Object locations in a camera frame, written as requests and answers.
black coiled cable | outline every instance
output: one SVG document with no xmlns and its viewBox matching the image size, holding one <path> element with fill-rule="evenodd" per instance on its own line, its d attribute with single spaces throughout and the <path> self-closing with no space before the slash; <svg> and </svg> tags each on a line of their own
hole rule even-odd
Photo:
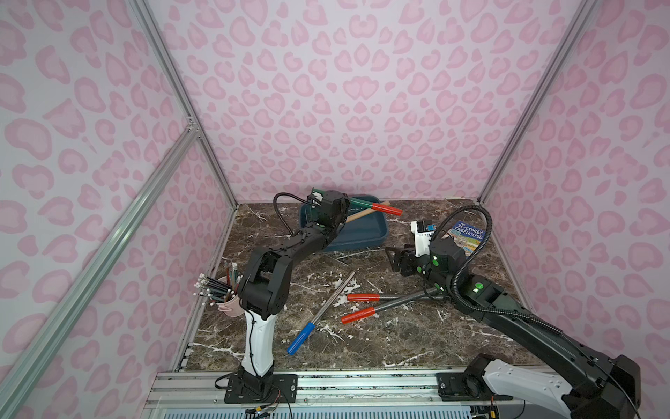
<svg viewBox="0 0 670 419">
<path fill-rule="evenodd" d="M 493 230 L 493 220 L 491 219 L 491 214 L 484 208 L 483 206 L 480 205 L 466 205 L 462 206 L 456 211 L 452 212 L 449 214 L 449 216 L 444 219 L 438 225 L 438 227 L 435 229 L 435 232 L 433 233 L 432 237 L 430 238 L 430 241 L 433 241 L 442 231 L 445 225 L 449 223 L 457 214 L 463 213 L 464 211 L 478 211 L 482 215 L 484 215 L 484 218 L 486 219 L 486 231 L 484 232 L 484 238 L 482 241 L 479 243 L 477 248 L 470 254 L 470 257 L 466 259 L 465 263 L 461 265 L 460 269 L 456 272 L 456 275 L 452 278 L 452 281 L 450 283 L 450 289 L 452 291 L 452 294 L 454 295 L 454 298 L 463 306 L 465 306 L 468 310 L 474 310 L 474 311 L 479 311 L 479 312 L 484 312 L 484 313 L 490 313 L 490 314 L 500 314 L 503 316 L 512 316 L 512 317 L 517 317 L 517 318 L 522 318 L 530 323 L 537 324 L 538 326 L 541 326 L 543 328 L 546 328 L 547 330 L 557 334 L 557 335 L 562 335 L 563 331 L 560 328 L 557 328 L 553 324 L 549 324 L 542 320 L 539 317 L 533 316 L 533 315 L 528 315 L 516 311 L 511 311 L 511 310 L 499 310 L 496 308 L 484 308 L 484 307 L 478 307 L 474 306 L 469 301 L 467 301 L 463 296 L 460 294 L 460 291 L 458 290 L 458 278 L 465 272 L 465 269 L 470 265 L 470 262 L 484 249 L 484 246 L 488 242 L 488 239 L 491 236 L 491 231 Z"/>
<path fill-rule="evenodd" d="M 300 198 L 299 196 L 296 196 L 294 194 L 290 194 L 288 192 L 280 192 L 280 193 L 276 194 L 274 198 L 272 198 L 272 207 L 275 209 L 275 213 L 277 213 L 277 217 L 279 217 L 279 220 L 281 221 L 281 223 L 284 224 L 284 227 L 286 227 L 286 229 L 289 231 L 289 234 L 291 236 L 293 236 L 293 235 L 295 235 L 295 233 L 293 232 L 293 229 L 288 225 L 288 223 L 286 223 L 286 220 L 284 219 L 284 217 L 281 216 L 281 212 L 279 212 L 279 207 L 277 206 L 277 198 L 279 198 L 280 196 L 290 196 L 291 198 L 293 198 L 295 200 L 298 200 L 298 201 L 302 202 L 303 204 L 307 204 L 307 205 L 311 205 L 311 206 L 319 206 L 319 204 L 318 204 L 318 202 L 307 202 L 303 198 Z"/>
</svg>

pink wallpaper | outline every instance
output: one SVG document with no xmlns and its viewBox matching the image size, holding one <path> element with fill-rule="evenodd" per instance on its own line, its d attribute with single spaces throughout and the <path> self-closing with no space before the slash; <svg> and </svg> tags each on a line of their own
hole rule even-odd
<svg viewBox="0 0 670 419">
<path fill-rule="evenodd" d="M 670 410 L 670 5 L 606 0 L 488 202 L 537 314 Z"/>
<path fill-rule="evenodd" d="M 18 418 L 132 418 L 176 356 L 230 208 L 194 145 Z"/>
<path fill-rule="evenodd" d="M 241 201 L 477 196 L 578 0 L 150 1 Z"/>
<path fill-rule="evenodd" d="M 122 0 L 0 3 L 0 380 L 181 134 Z"/>
</svg>

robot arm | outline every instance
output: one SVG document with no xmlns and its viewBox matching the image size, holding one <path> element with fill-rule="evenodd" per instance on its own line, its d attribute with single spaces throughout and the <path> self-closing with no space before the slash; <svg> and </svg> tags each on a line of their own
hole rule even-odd
<svg viewBox="0 0 670 419">
<path fill-rule="evenodd" d="M 293 267 L 337 237 L 350 204 L 347 195 L 334 190 L 310 195 L 308 200 L 316 208 L 314 221 L 294 232 L 281 246 L 256 247 L 251 253 L 237 292 L 247 319 L 245 356 L 230 378 L 226 402 L 274 400 L 275 390 L 286 381 L 285 377 L 273 376 L 272 340 L 277 314 L 288 299 Z M 294 394 L 295 388 L 281 391 L 284 400 L 289 400 L 291 392 Z"/>
<path fill-rule="evenodd" d="M 454 238 L 437 236 L 441 227 L 435 233 L 432 228 L 428 231 L 433 227 L 429 221 L 412 227 L 414 247 L 387 248 L 393 270 L 420 275 L 427 286 L 443 292 L 444 302 L 506 334 L 557 372 L 539 373 L 480 354 L 463 373 L 438 374 L 442 400 L 490 400 L 498 394 L 527 400 L 566 418 L 635 417 L 641 390 L 640 368 L 634 361 L 624 355 L 611 359 L 578 343 L 535 318 L 498 284 L 469 274 L 469 261 Z M 436 236 L 426 249 L 427 234 Z"/>
</svg>

brown marble surface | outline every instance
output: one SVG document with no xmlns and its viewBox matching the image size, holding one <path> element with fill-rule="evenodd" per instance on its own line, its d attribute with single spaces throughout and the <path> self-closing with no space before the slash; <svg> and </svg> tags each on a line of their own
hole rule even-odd
<svg viewBox="0 0 670 419">
<path fill-rule="evenodd" d="M 402 247 L 404 243 L 413 243 L 410 221 L 430 219 L 437 224 L 455 208 L 468 203 L 466 200 L 392 202 L 404 213 L 401 217 L 387 215 L 389 237 L 385 245 Z M 280 205 L 281 213 L 293 228 L 297 228 L 298 208 L 298 204 Z M 484 226 L 474 213 L 461 214 L 458 219 Z M 242 270 L 252 248 L 277 245 L 286 239 L 287 231 L 271 204 L 243 204 L 224 258 L 239 262 Z M 294 269 L 287 309 L 277 318 L 273 344 L 276 370 L 443 368 L 467 365 L 478 353 L 517 365 L 541 363 L 498 331 L 432 301 L 412 302 L 350 324 L 342 324 L 340 318 L 372 303 L 337 301 L 297 354 L 289 356 L 286 348 L 290 342 L 328 299 L 335 282 L 352 270 L 356 275 L 345 294 L 405 294 L 421 286 L 418 276 L 403 277 L 391 271 L 383 247 L 311 255 Z M 490 278 L 516 297 L 493 242 L 472 262 L 471 272 Z M 236 369 L 244 352 L 245 329 L 244 316 L 230 318 L 207 306 L 186 370 Z"/>
</svg>

book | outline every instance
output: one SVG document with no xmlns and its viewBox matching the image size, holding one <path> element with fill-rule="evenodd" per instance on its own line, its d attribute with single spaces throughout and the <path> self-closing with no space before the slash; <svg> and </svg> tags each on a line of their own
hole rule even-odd
<svg viewBox="0 0 670 419">
<path fill-rule="evenodd" d="M 454 238 L 456 244 L 463 248 L 468 257 L 484 239 L 484 230 L 463 221 L 458 221 L 447 234 Z"/>
</svg>

